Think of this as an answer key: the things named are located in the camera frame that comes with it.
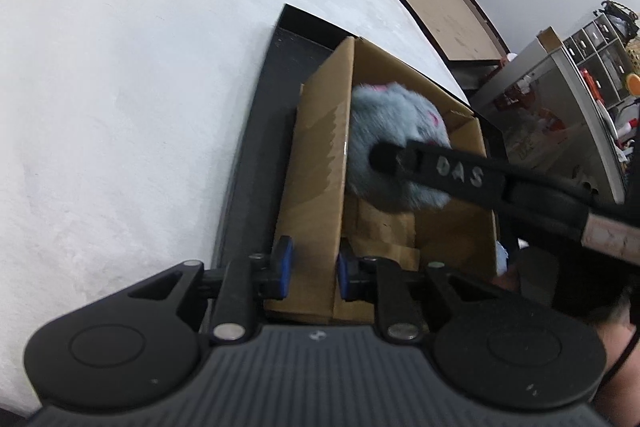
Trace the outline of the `grey drawer organizer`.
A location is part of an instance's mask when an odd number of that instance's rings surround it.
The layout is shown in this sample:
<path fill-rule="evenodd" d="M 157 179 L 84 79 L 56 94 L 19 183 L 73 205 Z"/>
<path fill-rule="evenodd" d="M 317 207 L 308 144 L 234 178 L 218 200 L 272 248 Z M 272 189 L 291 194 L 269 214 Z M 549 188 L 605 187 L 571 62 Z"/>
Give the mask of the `grey drawer organizer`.
<path fill-rule="evenodd" d="M 634 65 L 618 29 L 621 23 L 618 17 L 597 10 L 581 20 L 563 41 L 577 68 L 588 72 L 607 109 L 632 98 L 628 77 L 634 72 Z"/>

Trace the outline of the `grey fluffy plush toy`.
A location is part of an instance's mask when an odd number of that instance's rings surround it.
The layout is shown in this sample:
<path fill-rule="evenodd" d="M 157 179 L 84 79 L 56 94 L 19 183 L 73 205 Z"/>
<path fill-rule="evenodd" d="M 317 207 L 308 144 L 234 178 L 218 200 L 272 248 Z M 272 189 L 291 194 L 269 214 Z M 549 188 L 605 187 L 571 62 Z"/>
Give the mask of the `grey fluffy plush toy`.
<path fill-rule="evenodd" d="M 410 142 L 450 147 L 436 106 L 399 83 L 360 84 L 350 101 L 346 185 L 387 213 L 442 209 L 448 194 L 399 178 L 398 154 Z"/>

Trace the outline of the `grey desk with legs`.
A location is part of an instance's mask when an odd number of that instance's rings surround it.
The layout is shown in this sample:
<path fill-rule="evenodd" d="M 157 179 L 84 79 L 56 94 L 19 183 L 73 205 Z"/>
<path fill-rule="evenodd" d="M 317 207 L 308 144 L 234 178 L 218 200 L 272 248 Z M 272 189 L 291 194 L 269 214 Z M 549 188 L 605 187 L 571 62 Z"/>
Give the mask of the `grey desk with legs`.
<path fill-rule="evenodd" d="M 502 133 L 511 164 L 625 200 L 615 142 L 582 74 L 552 28 L 541 31 L 471 98 Z"/>

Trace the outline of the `white table cloth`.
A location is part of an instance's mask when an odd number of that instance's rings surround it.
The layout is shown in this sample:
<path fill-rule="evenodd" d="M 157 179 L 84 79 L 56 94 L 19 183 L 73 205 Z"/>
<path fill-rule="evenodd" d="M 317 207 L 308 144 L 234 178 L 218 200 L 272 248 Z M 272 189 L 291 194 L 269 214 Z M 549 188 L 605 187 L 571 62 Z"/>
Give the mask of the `white table cloth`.
<path fill-rule="evenodd" d="M 461 88 L 398 0 L 1 0 L 1 405 L 37 398 L 29 337 L 186 259 L 213 259 L 285 5 Z"/>

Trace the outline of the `blue tissue packet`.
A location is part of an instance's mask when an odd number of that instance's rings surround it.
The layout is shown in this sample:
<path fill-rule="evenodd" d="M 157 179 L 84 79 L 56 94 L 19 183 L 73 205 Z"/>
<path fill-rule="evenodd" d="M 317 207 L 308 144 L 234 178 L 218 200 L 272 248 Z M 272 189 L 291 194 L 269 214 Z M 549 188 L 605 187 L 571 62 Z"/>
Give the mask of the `blue tissue packet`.
<path fill-rule="evenodd" d="M 496 242 L 496 270 L 501 277 L 509 269 L 509 253 L 499 242 Z"/>

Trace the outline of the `brown cardboard box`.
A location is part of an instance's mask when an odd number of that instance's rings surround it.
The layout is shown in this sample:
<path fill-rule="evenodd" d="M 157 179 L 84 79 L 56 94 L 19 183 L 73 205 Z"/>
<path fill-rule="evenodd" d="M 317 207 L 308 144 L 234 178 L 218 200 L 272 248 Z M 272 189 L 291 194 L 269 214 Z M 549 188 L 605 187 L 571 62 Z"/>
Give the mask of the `brown cardboard box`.
<path fill-rule="evenodd" d="M 303 85 L 277 221 L 295 254 L 288 295 L 271 311 L 307 323 L 372 321 L 369 303 L 341 298 L 342 239 L 410 271 L 440 261 L 486 281 L 497 274 L 489 210 L 371 167 L 375 145 L 410 141 L 486 152 L 468 106 L 373 43 L 345 39 Z"/>

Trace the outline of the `black shallow tray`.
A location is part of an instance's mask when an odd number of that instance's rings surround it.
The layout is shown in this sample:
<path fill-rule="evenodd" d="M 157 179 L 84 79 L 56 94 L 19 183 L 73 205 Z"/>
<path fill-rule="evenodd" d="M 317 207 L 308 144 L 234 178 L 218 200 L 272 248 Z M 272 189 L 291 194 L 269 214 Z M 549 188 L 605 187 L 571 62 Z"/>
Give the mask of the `black shallow tray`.
<path fill-rule="evenodd" d="M 360 87 L 404 87 L 436 108 L 455 150 L 506 155 L 499 131 L 446 89 L 367 40 L 285 5 L 250 102 L 222 221 L 221 267 L 281 268 L 281 309 L 333 313 L 340 254 L 423 270 L 433 262 L 489 280 L 494 214 L 463 199 L 405 213 L 375 209 L 347 186 L 349 119 Z"/>

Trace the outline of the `brown board black frame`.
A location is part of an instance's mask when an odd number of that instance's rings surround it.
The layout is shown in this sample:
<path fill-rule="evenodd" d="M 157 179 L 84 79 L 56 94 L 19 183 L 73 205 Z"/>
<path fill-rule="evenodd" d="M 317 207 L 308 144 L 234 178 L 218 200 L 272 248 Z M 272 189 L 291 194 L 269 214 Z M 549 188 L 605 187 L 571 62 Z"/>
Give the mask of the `brown board black frame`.
<path fill-rule="evenodd" d="M 399 0 L 445 64 L 453 69 L 493 70 L 510 53 L 475 0 Z"/>

